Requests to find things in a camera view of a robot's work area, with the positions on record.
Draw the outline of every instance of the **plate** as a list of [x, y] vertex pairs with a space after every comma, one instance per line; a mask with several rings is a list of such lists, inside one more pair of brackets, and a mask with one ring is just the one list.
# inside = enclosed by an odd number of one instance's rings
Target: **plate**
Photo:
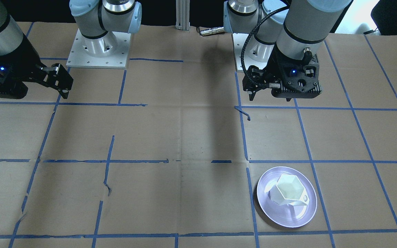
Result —
[[[269, 191], [275, 185], [282, 174], [296, 175], [306, 188], [309, 196], [307, 206], [291, 206], [285, 204], [279, 206], [269, 198]], [[263, 212], [275, 223], [285, 227], [300, 227], [309, 223], [315, 215], [318, 205], [315, 189], [309, 179], [296, 169], [278, 166], [266, 171], [258, 181], [257, 197]]]

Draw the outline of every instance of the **hexagonal cup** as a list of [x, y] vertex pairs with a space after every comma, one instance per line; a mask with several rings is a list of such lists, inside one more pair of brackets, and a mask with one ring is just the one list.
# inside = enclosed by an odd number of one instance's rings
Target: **hexagonal cup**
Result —
[[309, 196], [306, 188], [296, 175], [281, 174], [269, 191], [269, 198], [278, 205], [307, 206]]

